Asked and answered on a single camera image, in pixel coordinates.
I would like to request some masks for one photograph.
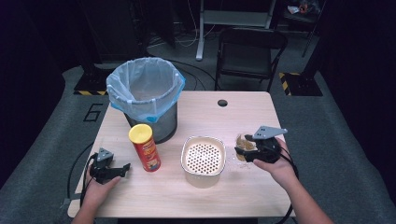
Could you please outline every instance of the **chair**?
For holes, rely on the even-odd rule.
[[[294,23],[294,24],[297,24],[297,25],[301,25],[301,26],[303,26],[303,27],[305,27],[306,29],[309,30],[308,41],[306,42],[305,49],[304,49],[302,57],[305,56],[306,51],[308,50],[309,44],[312,41],[312,37],[314,36],[314,33],[317,31],[318,22],[320,20],[323,8],[326,5],[326,1],[327,0],[323,1],[323,6],[321,7],[321,10],[320,10],[319,14],[311,14],[311,15],[309,15],[309,14],[308,15],[304,15],[304,14],[301,14],[301,13],[291,14],[288,11],[288,7],[286,5],[284,6],[284,8],[282,8],[282,11],[280,13],[280,18],[281,19],[284,19],[285,21],[288,21],[289,23]]]
[[[221,75],[269,79],[271,89],[280,55],[288,39],[279,31],[253,27],[230,27],[220,32],[215,91]],[[271,60],[271,50],[277,51]]]

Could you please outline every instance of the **yellow and black tape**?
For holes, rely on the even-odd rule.
[[[107,91],[74,91],[75,95],[107,95]]]
[[[288,81],[286,80],[286,76],[289,76],[289,75],[299,76],[300,73],[279,73],[283,91],[286,93],[286,95],[291,95],[290,86],[288,84]]]

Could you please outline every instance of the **hole in table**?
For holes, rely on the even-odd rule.
[[[227,102],[226,100],[219,100],[219,101],[218,101],[218,105],[219,105],[219,106],[224,107],[224,106],[226,106],[227,104],[228,104],[228,102]]]

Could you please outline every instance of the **pringles can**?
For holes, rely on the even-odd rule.
[[[161,166],[160,156],[152,137],[152,129],[147,124],[136,124],[129,131],[129,140],[134,144],[143,169],[154,172]]]

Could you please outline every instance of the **plastic trash bag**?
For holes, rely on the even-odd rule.
[[[111,105],[146,123],[156,123],[177,102],[185,83],[177,69],[161,58],[128,61],[106,79]]]

